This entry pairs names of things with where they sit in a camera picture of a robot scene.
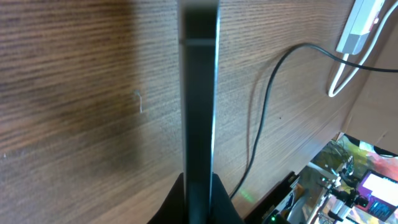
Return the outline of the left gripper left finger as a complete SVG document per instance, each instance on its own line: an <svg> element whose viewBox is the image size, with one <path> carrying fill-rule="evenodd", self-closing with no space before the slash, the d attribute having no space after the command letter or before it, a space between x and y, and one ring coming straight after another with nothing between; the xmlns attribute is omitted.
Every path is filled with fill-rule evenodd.
<svg viewBox="0 0 398 224"><path fill-rule="evenodd" d="M147 222L148 224L186 224L187 217L187 190L185 174L181 173L174 182L164 202Z"/></svg>

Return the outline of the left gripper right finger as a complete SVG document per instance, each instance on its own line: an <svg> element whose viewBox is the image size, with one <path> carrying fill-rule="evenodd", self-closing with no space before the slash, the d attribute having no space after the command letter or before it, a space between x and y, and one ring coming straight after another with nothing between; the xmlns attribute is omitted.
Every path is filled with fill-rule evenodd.
<svg viewBox="0 0 398 224"><path fill-rule="evenodd" d="M220 177L212 173L211 186L211 224L244 224L224 188Z"/></svg>

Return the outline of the Galaxy S25 smartphone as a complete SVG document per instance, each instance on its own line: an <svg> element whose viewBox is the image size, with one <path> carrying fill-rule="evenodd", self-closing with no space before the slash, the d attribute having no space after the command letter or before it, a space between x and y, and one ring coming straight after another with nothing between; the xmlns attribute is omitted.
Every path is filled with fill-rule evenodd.
<svg viewBox="0 0 398 224"><path fill-rule="evenodd" d="M219 1L178 2L186 223L211 213L218 78Z"/></svg>

